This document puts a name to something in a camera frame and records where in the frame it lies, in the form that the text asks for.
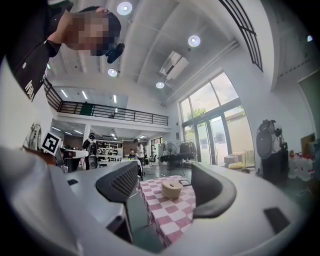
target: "white wall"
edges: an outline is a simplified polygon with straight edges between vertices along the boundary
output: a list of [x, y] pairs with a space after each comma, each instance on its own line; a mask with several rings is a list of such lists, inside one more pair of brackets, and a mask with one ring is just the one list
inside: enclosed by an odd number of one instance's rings
[[171, 132], [168, 132], [166, 134], [163, 135], [163, 143], [172, 143], [174, 145], [176, 145], [176, 147], [178, 148], [178, 152], [180, 149], [180, 144], [183, 138], [183, 134], [181, 132], [182, 126], [181, 126], [181, 122], [179, 119], [179, 105], [177, 102], [171, 104], [170, 106], [167, 107], [168, 111], [167, 111], [167, 115], [169, 116], [169, 121], [168, 121], [168, 125], [171, 128]]
[[260, 158], [256, 150], [256, 135], [259, 125], [265, 119], [275, 120], [283, 130], [283, 137], [289, 150], [301, 151], [300, 139], [313, 133], [313, 122], [304, 97], [299, 89], [298, 81], [311, 74], [316, 67], [304, 65], [278, 79], [276, 90], [270, 92], [265, 84], [263, 73], [252, 64], [250, 56], [238, 47], [219, 62], [203, 70], [196, 81], [185, 89], [180, 100], [204, 85], [219, 72], [224, 71], [236, 89], [245, 109], [255, 149], [255, 165], [260, 166]]
[[128, 103], [126, 105], [128, 110], [136, 110], [142, 112], [148, 112], [152, 114], [158, 114], [162, 116], [168, 116], [168, 108], [161, 106], [159, 102], [151, 101], [147, 97], [132, 97], [129, 95]]
[[51, 107], [47, 101], [46, 92], [42, 86], [37, 94], [34, 96], [33, 105], [38, 110], [38, 115], [35, 120], [41, 126], [41, 143], [44, 141], [46, 133], [51, 130], [51, 123], [53, 119], [53, 113]]

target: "table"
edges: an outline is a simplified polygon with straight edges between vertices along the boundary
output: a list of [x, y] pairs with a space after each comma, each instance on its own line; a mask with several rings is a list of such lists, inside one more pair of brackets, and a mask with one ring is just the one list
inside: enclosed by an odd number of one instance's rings
[[164, 247], [179, 239], [190, 227], [193, 210], [196, 208], [196, 195], [192, 186], [184, 186], [180, 197], [170, 200], [161, 194], [163, 181], [180, 181], [185, 178], [175, 175], [141, 181], [137, 190], [143, 199], [152, 224]]

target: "fan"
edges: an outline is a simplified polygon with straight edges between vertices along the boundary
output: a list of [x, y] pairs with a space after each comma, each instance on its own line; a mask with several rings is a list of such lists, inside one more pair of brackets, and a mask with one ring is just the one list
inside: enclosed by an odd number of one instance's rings
[[[256, 135], [256, 149], [258, 155], [262, 159], [267, 159], [275, 150], [274, 142], [278, 137], [282, 137], [282, 129], [275, 129], [275, 120], [263, 120], [262, 124], [259, 126]], [[284, 143], [283, 140], [278, 140], [279, 146]]]
[[174, 145], [172, 143], [168, 143], [168, 144], [164, 145], [163, 154], [165, 156], [174, 155], [174, 154], [177, 154], [177, 153], [178, 153], [178, 148], [177, 148], [176, 145]]

